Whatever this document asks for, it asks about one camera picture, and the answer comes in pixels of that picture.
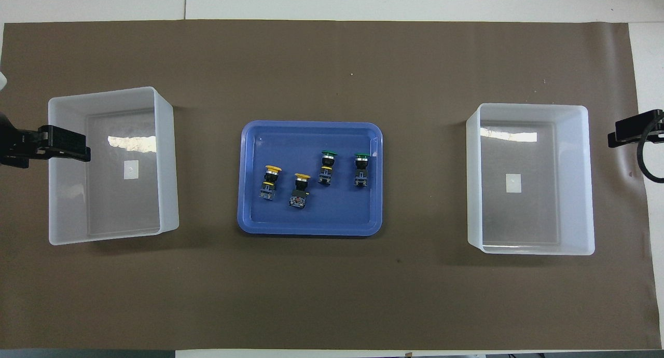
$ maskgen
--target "black clamp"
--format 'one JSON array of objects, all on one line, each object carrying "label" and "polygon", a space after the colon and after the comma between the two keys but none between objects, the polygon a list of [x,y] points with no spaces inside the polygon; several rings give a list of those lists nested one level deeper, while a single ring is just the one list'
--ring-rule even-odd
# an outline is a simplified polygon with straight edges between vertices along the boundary
[{"label": "black clamp", "polygon": [[664,111],[655,109],[633,115],[629,118],[616,122],[616,132],[610,133],[608,137],[609,148],[616,148],[624,144],[638,143],[636,148],[636,161],[641,173],[655,183],[664,183],[664,178],[654,176],[643,162],[643,146],[646,141],[651,143],[664,143]]},{"label": "black clamp", "polygon": [[30,159],[52,157],[89,162],[85,135],[51,125],[37,131],[19,130],[0,113],[0,164],[27,169]]}]

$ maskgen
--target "white plastic bin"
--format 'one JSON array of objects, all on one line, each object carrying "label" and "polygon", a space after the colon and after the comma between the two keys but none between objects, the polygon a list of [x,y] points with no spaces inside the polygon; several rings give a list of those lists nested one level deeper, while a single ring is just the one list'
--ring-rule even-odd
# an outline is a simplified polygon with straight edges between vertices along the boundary
[{"label": "white plastic bin", "polygon": [[51,244],[178,227],[173,107],[154,88],[53,98],[48,123],[86,135],[92,153],[48,161]]},{"label": "white plastic bin", "polygon": [[470,244],[496,254],[595,251],[585,107],[484,103],[466,141]]}]

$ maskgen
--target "blue tray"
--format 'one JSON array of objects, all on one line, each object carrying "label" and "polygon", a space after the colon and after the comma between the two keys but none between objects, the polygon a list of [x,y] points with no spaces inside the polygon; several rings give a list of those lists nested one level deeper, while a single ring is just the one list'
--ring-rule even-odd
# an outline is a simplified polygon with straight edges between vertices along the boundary
[{"label": "blue tray", "polygon": [[[332,150],[329,186],[318,183]],[[353,185],[355,153],[368,153],[368,185]],[[282,168],[273,200],[259,196],[265,166]],[[311,176],[304,209],[289,206],[295,173]],[[242,130],[238,224],[249,233],[367,237],[382,224],[382,133],[366,122],[253,121]]]}]

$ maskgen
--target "white sticker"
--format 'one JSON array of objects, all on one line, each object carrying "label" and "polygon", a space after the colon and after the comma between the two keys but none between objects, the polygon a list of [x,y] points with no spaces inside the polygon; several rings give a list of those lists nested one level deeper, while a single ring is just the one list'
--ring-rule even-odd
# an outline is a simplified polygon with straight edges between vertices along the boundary
[{"label": "white sticker", "polygon": [[138,179],[138,160],[125,161],[125,179]]},{"label": "white sticker", "polygon": [[521,193],[521,174],[505,174],[505,192]]}]

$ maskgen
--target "table surface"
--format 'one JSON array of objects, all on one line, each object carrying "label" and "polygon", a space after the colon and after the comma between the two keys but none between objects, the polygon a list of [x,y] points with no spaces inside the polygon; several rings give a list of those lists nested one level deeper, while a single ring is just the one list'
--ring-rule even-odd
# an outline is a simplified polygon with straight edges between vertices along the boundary
[{"label": "table surface", "polygon": [[[5,22],[175,20],[247,18],[301,20],[478,20],[519,22],[629,22],[640,112],[664,101],[664,0],[0,0]],[[655,174],[664,174],[664,153],[646,148]],[[664,305],[664,186],[645,181],[657,300]],[[664,323],[660,318],[660,330]],[[201,351],[179,352],[198,356]],[[237,351],[226,351],[232,355]],[[284,351],[272,351],[279,355]],[[387,351],[318,352],[367,356]],[[404,351],[390,353],[403,354]],[[460,353],[451,351],[421,354]]]}]

